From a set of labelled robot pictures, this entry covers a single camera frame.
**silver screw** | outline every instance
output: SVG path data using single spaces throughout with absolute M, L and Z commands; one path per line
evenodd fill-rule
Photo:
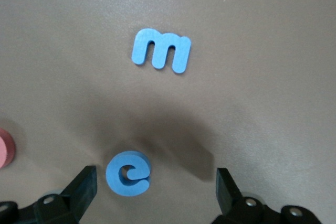
M 0 206 L 0 212 L 5 211 L 7 208 L 7 205 Z
M 289 209 L 289 212 L 293 215 L 293 216 L 296 216 L 296 217 L 301 217 L 303 214 L 301 212 L 300 209 L 296 208 L 296 207 L 291 207 Z
M 246 201 L 246 204 L 249 206 L 249 207 L 255 207 L 257 205 L 256 201 L 254 199 L 247 199 Z
M 50 202 L 53 202 L 53 201 L 54 201 L 54 197 L 50 196 L 44 199 L 43 204 L 49 204 Z

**gray table surface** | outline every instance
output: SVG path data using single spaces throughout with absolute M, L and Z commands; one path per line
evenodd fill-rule
M 210 223 L 215 171 L 274 210 L 336 218 L 336 0 L 0 0 L 0 200 L 27 206 L 97 165 L 81 223 Z M 187 71 L 131 61 L 142 28 L 188 36 Z M 142 151 L 152 185 L 105 182 Z

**red round object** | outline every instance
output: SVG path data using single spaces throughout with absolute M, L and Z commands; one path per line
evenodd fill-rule
M 15 155 L 15 143 L 12 136 L 0 128 L 0 169 L 8 165 Z

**letter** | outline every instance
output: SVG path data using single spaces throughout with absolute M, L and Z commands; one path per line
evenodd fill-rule
M 168 49 L 175 48 L 172 69 L 175 73 L 183 73 L 187 67 L 191 41 L 187 37 L 176 34 L 161 34 L 155 29 L 145 28 L 138 32 L 134 40 L 132 61 L 137 65 L 144 64 L 148 45 L 154 43 L 152 65 L 162 69 L 167 60 Z
M 123 166 L 130 165 L 127 179 L 122 175 Z M 140 152 L 127 151 L 116 155 L 106 168 L 109 187 L 121 196 L 136 196 L 148 190 L 150 185 L 151 164 Z

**blue foam letter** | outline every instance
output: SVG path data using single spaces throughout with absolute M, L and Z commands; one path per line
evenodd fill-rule
M 145 28 L 138 32 L 134 40 L 132 61 L 137 65 L 144 64 L 148 45 L 154 43 L 152 65 L 162 69 L 167 60 L 170 47 L 175 48 L 172 69 L 175 73 L 183 73 L 187 67 L 191 41 L 187 37 L 176 34 L 160 34 L 157 30 Z
M 130 165 L 127 179 L 122 175 L 123 166 Z M 115 156 L 106 168 L 109 187 L 122 196 L 136 196 L 147 191 L 150 185 L 151 164 L 141 152 L 127 151 Z

